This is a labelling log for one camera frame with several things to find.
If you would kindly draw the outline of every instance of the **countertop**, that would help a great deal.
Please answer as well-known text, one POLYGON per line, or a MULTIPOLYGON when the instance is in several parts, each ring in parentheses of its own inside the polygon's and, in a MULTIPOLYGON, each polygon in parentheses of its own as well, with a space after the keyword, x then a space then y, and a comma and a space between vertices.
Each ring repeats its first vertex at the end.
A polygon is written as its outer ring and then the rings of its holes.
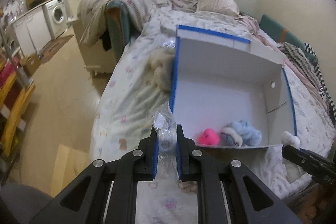
POLYGON ((50 2, 50 1, 52 1, 52 0, 47 0, 47 1, 43 2, 43 3, 41 3, 40 5, 35 6, 34 8, 28 10, 28 11, 25 12, 24 14, 20 15, 16 20, 14 20, 13 22, 11 22, 11 24, 14 24, 15 22, 17 22, 19 19, 21 19, 21 18, 24 17, 25 15, 29 14, 29 13, 32 12, 33 10, 37 9, 38 7, 41 7, 41 6, 45 5, 46 3, 50 2))

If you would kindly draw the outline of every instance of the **mattress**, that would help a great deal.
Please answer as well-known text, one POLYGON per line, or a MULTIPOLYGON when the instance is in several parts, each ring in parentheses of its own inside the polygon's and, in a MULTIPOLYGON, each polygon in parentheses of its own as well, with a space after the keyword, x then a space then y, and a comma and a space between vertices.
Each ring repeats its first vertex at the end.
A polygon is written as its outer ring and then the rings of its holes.
MULTIPOLYGON (((193 14, 152 7, 151 19, 141 35, 125 47, 114 73, 101 97, 92 129, 91 160, 118 160, 137 148, 139 141, 150 135, 155 110, 168 101, 169 94, 152 81, 147 68, 150 53, 174 41, 176 25, 183 24, 225 32, 261 43, 243 23, 231 17, 211 13, 193 14)), ((296 114, 297 135, 301 147, 327 156, 335 137, 335 128, 291 69, 284 67, 296 114)), ((302 175, 289 183, 283 164, 281 146, 253 151, 232 151, 225 160, 239 159, 279 198, 284 199, 303 190, 311 176, 302 175)), ((138 186, 137 223, 197 223, 197 196, 182 191, 159 163, 157 180, 138 186)))

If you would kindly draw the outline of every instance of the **cardboard box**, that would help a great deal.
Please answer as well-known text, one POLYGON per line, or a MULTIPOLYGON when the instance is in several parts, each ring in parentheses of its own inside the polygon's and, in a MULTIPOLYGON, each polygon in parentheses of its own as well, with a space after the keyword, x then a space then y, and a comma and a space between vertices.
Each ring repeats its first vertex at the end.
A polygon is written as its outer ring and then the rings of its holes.
POLYGON ((20 60, 20 64, 23 67, 25 73, 28 77, 32 77, 37 68, 41 65, 41 60, 38 58, 37 54, 31 54, 20 60))
POLYGON ((258 147, 281 145, 284 131, 296 134, 284 54, 194 27, 178 26, 176 35, 169 105, 185 137, 197 141, 206 128, 219 132, 241 119, 262 132, 258 147))

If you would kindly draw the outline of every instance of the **brown rug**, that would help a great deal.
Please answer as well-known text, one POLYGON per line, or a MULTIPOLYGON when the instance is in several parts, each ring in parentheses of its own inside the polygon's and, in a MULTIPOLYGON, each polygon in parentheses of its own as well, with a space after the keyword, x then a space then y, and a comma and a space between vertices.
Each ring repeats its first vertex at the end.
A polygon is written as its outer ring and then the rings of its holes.
POLYGON ((43 57, 41 59, 41 63, 47 63, 65 43, 67 43, 74 35, 65 35, 63 37, 59 37, 54 41, 48 42, 47 45, 42 49, 43 57))

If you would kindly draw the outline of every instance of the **pink plush toy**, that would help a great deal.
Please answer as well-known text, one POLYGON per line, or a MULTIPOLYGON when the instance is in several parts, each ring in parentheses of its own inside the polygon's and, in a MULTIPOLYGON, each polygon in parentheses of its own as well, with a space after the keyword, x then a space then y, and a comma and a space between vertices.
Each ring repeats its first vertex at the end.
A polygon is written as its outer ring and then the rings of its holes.
POLYGON ((198 143, 204 145, 218 145, 221 138, 212 128, 207 128, 204 133, 199 137, 198 143))

